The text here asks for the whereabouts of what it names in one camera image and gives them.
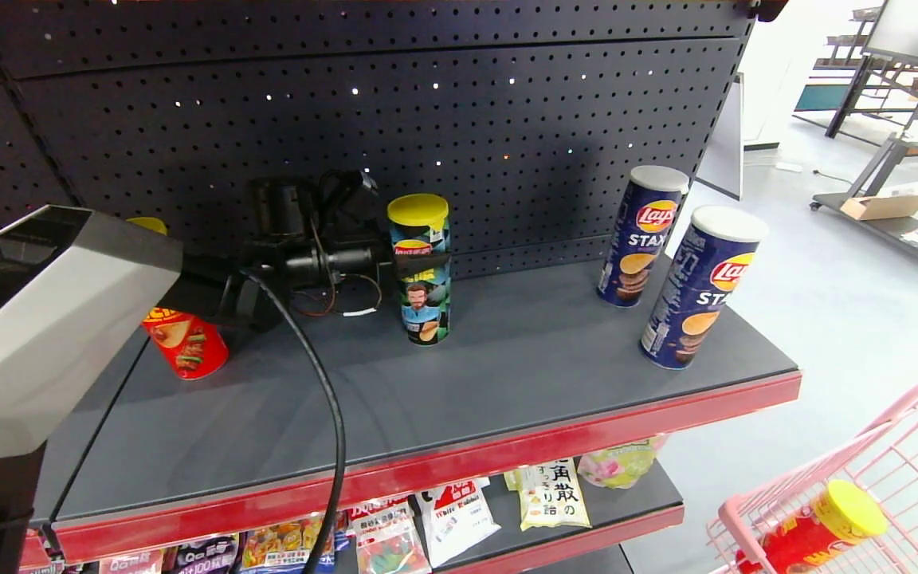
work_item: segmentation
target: yellow lid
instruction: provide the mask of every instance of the yellow lid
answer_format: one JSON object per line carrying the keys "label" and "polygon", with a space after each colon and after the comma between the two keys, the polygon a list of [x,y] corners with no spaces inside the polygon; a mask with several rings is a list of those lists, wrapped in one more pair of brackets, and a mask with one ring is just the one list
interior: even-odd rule
{"label": "yellow lid", "polygon": [[165,226],[165,222],[161,221],[159,218],[129,218],[127,221],[131,222],[131,224],[147,228],[153,232],[168,235],[168,228]]}
{"label": "yellow lid", "polygon": [[441,229],[448,214],[448,201],[431,193],[403,195],[389,203],[389,219],[401,226],[432,226]]}
{"label": "yellow lid", "polygon": [[877,501],[855,484],[832,480],[827,483],[827,498],[853,530],[860,531],[856,532],[858,537],[879,537],[888,530],[888,519]]}

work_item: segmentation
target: red shelf edge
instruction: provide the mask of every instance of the red shelf edge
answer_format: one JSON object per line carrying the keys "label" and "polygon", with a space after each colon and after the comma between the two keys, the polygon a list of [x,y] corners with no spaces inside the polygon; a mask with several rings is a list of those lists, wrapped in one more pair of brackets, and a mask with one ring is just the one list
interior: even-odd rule
{"label": "red shelf edge", "polygon": [[45,553],[45,546],[41,545],[41,537],[37,531],[26,531],[26,538],[23,538],[23,553],[19,559],[19,567],[22,570],[34,570],[35,568],[44,568],[50,566],[48,555]]}
{"label": "red shelf edge", "polygon": [[[341,505],[414,493],[520,465],[573,457],[662,432],[709,424],[798,398],[802,374],[786,374],[695,395],[627,407],[560,424],[460,443],[428,454],[389,458],[347,469]],[[331,473],[109,515],[73,519],[53,527],[66,562],[160,548],[208,535],[277,524],[323,509]]]}
{"label": "red shelf edge", "polygon": [[507,552],[487,560],[466,564],[443,570],[447,574],[517,574],[533,568],[540,568],[598,551],[627,541],[630,538],[642,537],[671,526],[678,526],[685,519],[685,506],[677,505],[670,509],[648,513],[648,515],[619,522],[601,528],[591,528],[557,541],[522,548],[520,551]]}

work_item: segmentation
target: lay's logo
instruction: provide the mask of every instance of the lay's logo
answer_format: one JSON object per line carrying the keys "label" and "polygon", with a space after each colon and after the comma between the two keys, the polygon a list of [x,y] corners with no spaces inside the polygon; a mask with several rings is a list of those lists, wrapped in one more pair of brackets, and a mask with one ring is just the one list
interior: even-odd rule
{"label": "lay's logo", "polygon": [[647,233],[668,229],[675,219],[675,202],[667,199],[651,201],[637,211],[637,226]]}
{"label": "lay's logo", "polygon": [[742,279],[746,269],[749,269],[750,261],[753,261],[753,254],[741,254],[725,259],[714,266],[711,283],[722,291],[732,291],[739,284],[739,279]]}
{"label": "lay's logo", "polygon": [[403,239],[394,244],[394,253],[397,255],[427,255],[433,247],[418,239]]}

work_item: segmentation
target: wall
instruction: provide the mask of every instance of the wall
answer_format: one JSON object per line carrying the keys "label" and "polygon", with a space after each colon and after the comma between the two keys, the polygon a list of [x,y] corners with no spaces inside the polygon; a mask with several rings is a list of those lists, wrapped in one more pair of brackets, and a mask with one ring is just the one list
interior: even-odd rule
{"label": "wall", "polygon": [[757,22],[739,70],[743,144],[776,144],[831,29],[874,0],[790,0],[774,22]]}

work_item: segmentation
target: pink shopping basket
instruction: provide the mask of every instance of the pink shopping basket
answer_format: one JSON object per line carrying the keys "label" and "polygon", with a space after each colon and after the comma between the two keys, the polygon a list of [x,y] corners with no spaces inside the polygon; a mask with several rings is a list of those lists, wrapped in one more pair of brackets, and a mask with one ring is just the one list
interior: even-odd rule
{"label": "pink shopping basket", "polygon": [[736,572],[736,553],[776,572],[759,538],[821,493],[828,480],[857,484],[877,499],[890,526],[882,537],[849,549],[818,573],[918,573],[918,385],[844,446],[787,473],[753,493],[730,497],[707,526],[724,560]]}

